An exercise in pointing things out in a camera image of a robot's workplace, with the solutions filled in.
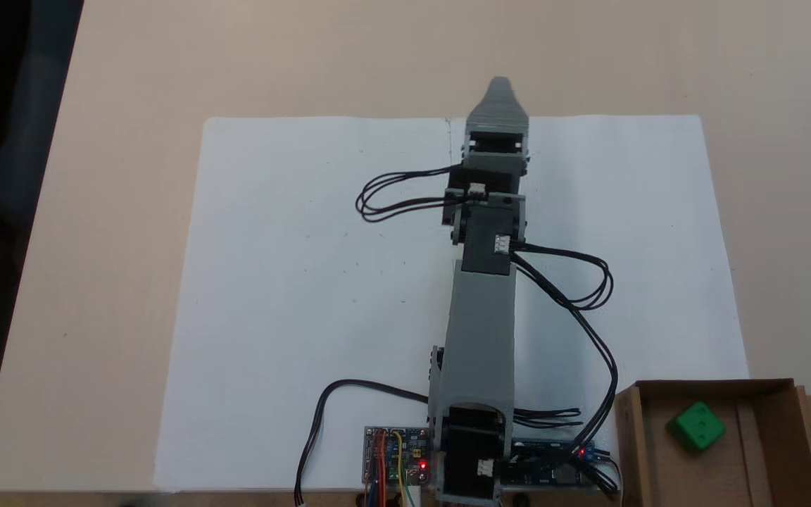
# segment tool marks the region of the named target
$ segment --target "wire connector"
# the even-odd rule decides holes
[[[483,196],[486,194],[486,185],[483,183],[469,183],[467,186],[467,195],[470,196]]]
[[[479,459],[477,460],[477,474],[486,475],[487,477],[493,476],[493,460],[492,459]]]
[[[493,253],[494,254],[505,254],[508,256],[509,254],[509,244],[511,243],[512,238],[506,234],[497,234],[496,238],[493,240]]]

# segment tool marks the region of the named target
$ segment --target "microcontroller board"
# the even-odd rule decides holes
[[[513,439],[512,460],[503,469],[503,485],[509,487],[591,487],[593,482],[572,465],[546,459],[572,445],[570,440]],[[608,453],[592,443],[580,449],[579,457],[588,463]]]
[[[387,487],[399,483],[399,439],[402,436],[403,484],[408,487],[424,485],[431,478],[431,437],[426,427],[365,427],[363,439],[363,484],[377,479],[377,454],[383,449]],[[502,468],[504,487],[592,487],[593,483],[572,465],[547,459],[550,453],[563,451],[572,440],[513,439],[512,458]],[[592,443],[579,452],[589,463],[608,452]]]
[[[365,427],[361,481],[367,484],[377,477],[379,450],[382,449],[386,483],[399,483],[399,439],[402,437],[403,484],[407,487],[427,484],[431,477],[431,437],[426,427]]]

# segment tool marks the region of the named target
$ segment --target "yellow wire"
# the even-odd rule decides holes
[[[398,431],[393,432],[396,435],[396,439],[399,440],[399,496],[400,498],[408,498],[409,503],[412,504],[412,507],[415,507],[415,503],[412,502],[412,495],[408,493],[408,490],[403,486],[403,436],[399,434]]]

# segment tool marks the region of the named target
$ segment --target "red wire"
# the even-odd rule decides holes
[[[380,433],[380,449],[377,450],[377,459],[380,461],[380,478],[377,485],[377,507],[386,504],[386,431]]]

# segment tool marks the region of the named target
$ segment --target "pencil mark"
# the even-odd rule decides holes
[[[446,120],[446,131],[450,138],[450,165],[453,165],[453,119],[447,116],[444,120]]]

